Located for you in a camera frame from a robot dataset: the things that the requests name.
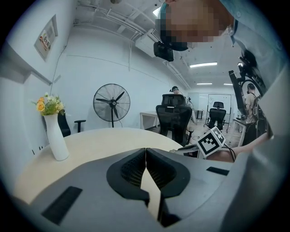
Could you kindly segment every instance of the black chair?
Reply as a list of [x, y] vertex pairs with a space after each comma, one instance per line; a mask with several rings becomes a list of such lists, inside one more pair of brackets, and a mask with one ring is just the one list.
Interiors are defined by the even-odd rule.
[[213, 104], [213, 107], [209, 110], [209, 117], [210, 117], [210, 122], [208, 123], [208, 127], [212, 129], [214, 127], [215, 122], [217, 121], [217, 128], [221, 131], [223, 128], [223, 119], [227, 113], [226, 110], [221, 110], [224, 108], [223, 103], [216, 101]]
[[[75, 121], [77, 123], [77, 132], [81, 132], [81, 123], [85, 122], [86, 120], [78, 120]], [[60, 127], [60, 130], [62, 132], [63, 137], [71, 135], [71, 130], [69, 129], [67, 119], [65, 117], [65, 114], [62, 115], [61, 113], [58, 114], [58, 125]]]
[[162, 105], [167, 106], [186, 106], [185, 97], [181, 94], [163, 94]]
[[156, 107], [156, 112], [160, 123], [159, 134], [167, 136], [168, 131], [172, 131], [172, 140], [185, 146], [188, 138], [186, 127], [192, 109], [187, 106], [160, 105]]

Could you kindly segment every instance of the framed picture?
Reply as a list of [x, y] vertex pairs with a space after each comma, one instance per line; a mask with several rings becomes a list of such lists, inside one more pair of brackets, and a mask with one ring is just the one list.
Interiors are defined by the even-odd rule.
[[57, 35], [56, 15], [54, 15], [46, 24], [34, 44], [36, 50], [45, 61], [52, 49], [52, 45]]

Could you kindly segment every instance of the person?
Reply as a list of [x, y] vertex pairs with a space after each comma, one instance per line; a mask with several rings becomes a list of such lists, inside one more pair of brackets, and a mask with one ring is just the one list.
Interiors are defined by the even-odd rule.
[[248, 84], [247, 89], [246, 111], [248, 115], [246, 119], [246, 133], [243, 145], [247, 145], [257, 138], [256, 119], [253, 115], [253, 106], [256, 99], [255, 86], [250, 83]]
[[196, 116], [195, 116], [195, 112], [194, 112], [193, 104], [192, 104], [192, 102], [191, 102], [191, 98], [190, 98], [190, 97], [187, 98], [186, 106], [188, 106], [188, 107], [190, 107], [190, 108], [192, 109], [192, 115], [191, 115], [190, 120], [191, 120], [195, 125], [197, 125], [197, 122], [196, 122]]
[[170, 90], [170, 92], [172, 92], [173, 94], [181, 94], [183, 95], [180, 90], [178, 89], [177, 86], [173, 86], [172, 89]]
[[[243, 54], [250, 51], [254, 55], [254, 68], [265, 90], [280, 74], [283, 80], [287, 78], [286, 51], [267, 18], [248, 0], [166, 0], [159, 10], [155, 28], [165, 46], [176, 51], [228, 34], [232, 45], [238, 44]], [[236, 154], [250, 152], [268, 138], [269, 134], [263, 134], [248, 145], [235, 148]], [[217, 152], [209, 157], [220, 161], [231, 158], [229, 152]]]

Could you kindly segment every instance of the round white table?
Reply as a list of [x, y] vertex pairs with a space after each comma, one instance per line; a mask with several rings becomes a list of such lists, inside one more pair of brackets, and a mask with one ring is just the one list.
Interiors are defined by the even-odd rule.
[[[144, 147], [165, 151], [181, 148], [180, 144], [163, 135], [133, 128], [89, 130], [64, 139], [70, 156], [57, 161], [50, 147], [45, 147], [19, 176], [13, 192], [15, 197], [30, 204], [47, 186], [89, 161]], [[160, 191], [147, 170], [143, 174], [141, 188], [149, 192], [148, 209], [157, 218]]]

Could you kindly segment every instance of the office chair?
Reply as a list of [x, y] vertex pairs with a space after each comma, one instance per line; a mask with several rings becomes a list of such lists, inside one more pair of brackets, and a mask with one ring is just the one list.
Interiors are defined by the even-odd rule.
[[[81, 123], [85, 122], [85, 121], [86, 120], [75, 121], [75, 123], [77, 123], [77, 132], [78, 133], [81, 132]], [[65, 114], [64, 115], [62, 115], [61, 113], [58, 114], [58, 125], [59, 125], [61, 132], [62, 132], [63, 137], [71, 135], [71, 130], [69, 129]]]
[[186, 106], [185, 97], [181, 94], [163, 94], [162, 105], [167, 106]]
[[188, 140], [186, 128], [192, 109], [187, 106], [159, 105], [156, 112], [160, 123], [159, 134], [167, 136], [168, 131], [172, 131], [172, 140], [185, 146]]
[[215, 122], [217, 121], [217, 128], [221, 131], [223, 128], [223, 119], [226, 115], [226, 110], [221, 110], [224, 108], [223, 103], [216, 101], [213, 104], [213, 107], [209, 110], [209, 117], [210, 117], [210, 122], [208, 123], [208, 127], [212, 129], [214, 127]]

